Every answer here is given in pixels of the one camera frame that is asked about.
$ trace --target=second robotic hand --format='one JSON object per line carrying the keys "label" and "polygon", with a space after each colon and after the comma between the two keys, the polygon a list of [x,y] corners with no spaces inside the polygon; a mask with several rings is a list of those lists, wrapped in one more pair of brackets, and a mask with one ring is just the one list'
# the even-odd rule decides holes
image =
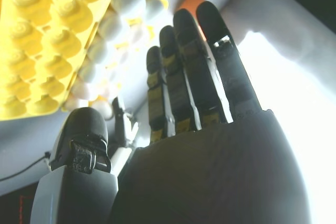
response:
{"label": "second robotic hand", "polygon": [[175,13],[173,23],[202,127],[227,122],[207,64],[207,51],[193,16],[181,9]]}
{"label": "second robotic hand", "polygon": [[197,20],[216,59],[233,120],[261,111],[256,93],[240,60],[239,51],[218,9],[203,2]]}
{"label": "second robotic hand", "polygon": [[189,96],[174,28],[165,26],[160,32],[160,46],[176,134],[201,128],[197,109]]}
{"label": "second robotic hand", "polygon": [[151,143],[167,137],[167,118],[161,76],[160,49],[152,47],[147,52],[148,113],[151,126]]}

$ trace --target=robotic hand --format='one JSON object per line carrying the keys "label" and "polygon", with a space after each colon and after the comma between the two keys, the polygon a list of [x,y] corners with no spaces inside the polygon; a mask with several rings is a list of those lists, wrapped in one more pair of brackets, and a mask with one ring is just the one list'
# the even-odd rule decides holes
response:
{"label": "robotic hand", "polygon": [[218,10],[204,2],[197,19],[207,44],[182,9],[148,51],[151,145],[135,150],[118,193],[103,118],[75,110],[39,182],[31,224],[310,223],[290,146],[261,109]]}

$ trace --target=bright light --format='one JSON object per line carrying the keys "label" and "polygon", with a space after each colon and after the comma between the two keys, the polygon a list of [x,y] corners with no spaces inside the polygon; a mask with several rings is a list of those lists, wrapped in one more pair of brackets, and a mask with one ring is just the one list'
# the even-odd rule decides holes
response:
{"label": "bright light", "polygon": [[262,34],[238,47],[262,108],[276,115],[299,164],[313,224],[336,223],[336,104]]}

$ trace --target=yellow plastic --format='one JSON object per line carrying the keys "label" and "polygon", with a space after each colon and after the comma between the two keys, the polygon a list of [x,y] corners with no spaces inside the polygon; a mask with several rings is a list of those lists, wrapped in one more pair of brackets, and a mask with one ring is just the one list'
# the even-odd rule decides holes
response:
{"label": "yellow plastic", "polygon": [[58,110],[110,1],[0,0],[0,121]]}

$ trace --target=wire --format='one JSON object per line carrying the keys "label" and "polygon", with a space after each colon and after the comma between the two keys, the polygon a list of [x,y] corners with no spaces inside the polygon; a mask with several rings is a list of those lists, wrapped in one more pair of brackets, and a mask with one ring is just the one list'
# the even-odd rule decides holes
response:
{"label": "wire", "polygon": [[21,171],[19,171],[17,173],[14,173],[14,174],[12,174],[12,175],[10,175],[8,177],[1,178],[0,182],[4,181],[4,180],[7,180],[7,179],[10,179],[10,178],[13,178],[13,177],[15,177],[15,176],[17,176],[17,175],[19,175],[21,173],[24,173],[29,168],[33,167],[34,165],[36,165],[38,162],[42,161],[45,158],[50,158],[50,152],[46,152],[43,157],[40,157],[37,161],[33,162],[32,164],[30,164],[28,167],[24,168],[23,170],[21,170]]}

